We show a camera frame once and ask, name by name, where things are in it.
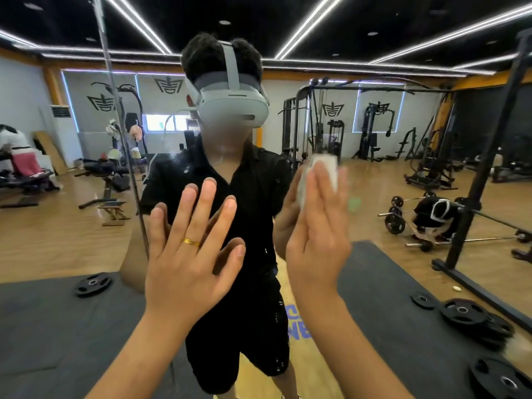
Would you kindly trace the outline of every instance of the clothing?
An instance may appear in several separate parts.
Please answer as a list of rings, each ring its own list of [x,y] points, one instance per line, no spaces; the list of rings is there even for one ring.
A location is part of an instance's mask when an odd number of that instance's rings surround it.
[[[425,197],[418,203],[414,213],[416,213],[416,218],[413,222],[419,231],[425,231],[426,228],[439,228],[447,220],[453,219],[449,229],[442,234],[449,238],[456,232],[461,219],[457,208],[449,200],[436,196]]]
[[[246,243],[242,270],[229,293],[200,319],[186,339],[188,360],[204,391],[227,392],[238,375],[243,353],[266,375],[288,367],[288,318],[276,280],[272,218],[279,213],[291,182],[288,161],[246,142],[240,166],[228,184],[209,164],[201,135],[181,154],[157,155],[150,163],[140,212],[149,214],[166,203],[168,219],[176,216],[183,188],[212,177],[217,188],[211,216],[225,198],[237,201],[235,219],[224,245],[235,237]]]

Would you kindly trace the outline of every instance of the black metal pole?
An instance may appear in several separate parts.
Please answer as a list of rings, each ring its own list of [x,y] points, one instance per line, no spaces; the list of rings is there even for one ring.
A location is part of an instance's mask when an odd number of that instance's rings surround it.
[[[480,161],[477,173],[469,189],[468,199],[466,201],[465,210],[462,215],[462,220],[456,231],[456,237],[453,238],[453,243],[447,255],[445,266],[447,268],[455,268],[456,263],[462,252],[464,241],[466,240],[469,228],[473,222],[475,213],[471,211],[474,205],[476,205],[489,177],[489,171],[492,167],[497,148],[501,146],[512,113],[515,101],[517,99],[517,93],[523,77],[525,76],[526,69],[528,68],[528,55],[532,52],[532,28],[521,31],[518,33],[519,46],[517,48],[517,57],[512,63],[510,76],[503,88],[503,103],[498,116],[498,120],[493,130],[491,131],[484,151],[482,152],[482,160]]]

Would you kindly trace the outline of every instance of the wooden board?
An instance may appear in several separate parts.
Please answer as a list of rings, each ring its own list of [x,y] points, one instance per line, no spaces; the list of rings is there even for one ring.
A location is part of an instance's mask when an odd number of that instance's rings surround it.
[[[52,166],[54,167],[58,175],[63,175],[68,172],[68,167],[65,165],[65,161],[57,151],[54,142],[50,138],[50,135],[43,130],[35,131],[33,133],[34,139],[40,142],[44,148],[44,153],[50,157]]]

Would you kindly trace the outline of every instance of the ceiling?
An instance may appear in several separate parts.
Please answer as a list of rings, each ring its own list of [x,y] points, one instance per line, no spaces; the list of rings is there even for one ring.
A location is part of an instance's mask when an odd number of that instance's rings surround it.
[[[196,33],[209,32],[216,33],[221,40],[245,38],[264,57],[274,57],[321,0],[128,1],[173,53],[181,52]],[[342,0],[287,59],[369,62],[530,2],[532,0]],[[35,11],[24,3],[32,3],[43,10]],[[2,0],[1,4],[0,30],[40,45],[99,47],[97,22],[90,0]],[[103,1],[103,6],[110,48],[157,52],[152,43],[108,2]],[[221,25],[220,20],[231,24]],[[513,53],[517,32],[528,27],[532,27],[532,15],[386,63],[452,67]],[[0,40],[0,47],[12,48],[5,40]],[[473,68],[502,70],[509,64],[502,62]]]

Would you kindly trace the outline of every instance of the hand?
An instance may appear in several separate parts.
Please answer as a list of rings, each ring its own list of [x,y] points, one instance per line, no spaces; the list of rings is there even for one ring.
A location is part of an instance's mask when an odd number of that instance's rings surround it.
[[[297,202],[297,186],[301,180],[303,166],[299,167],[294,179],[290,183],[288,192],[283,200],[283,207],[275,217],[273,226],[273,243],[277,254],[286,257],[286,244],[294,231],[297,222],[297,216],[300,213],[299,203]]]
[[[196,209],[192,214],[197,190],[187,187],[170,230],[165,235],[165,215],[154,208],[150,216],[150,262],[146,277],[145,316],[164,328],[178,332],[190,329],[227,294],[242,268],[245,245],[229,245],[220,252],[235,217],[236,201],[227,199],[210,233],[209,224],[216,184],[203,183]],[[201,247],[184,243],[203,241]],[[213,274],[216,261],[225,256],[219,275]]]
[[[338,274],[351,252],[348,229],[347,170],[339,169],[335,193],[327,169],[318,162],[307,172],[305,208],[286,248],[296,297],[336,293]]]

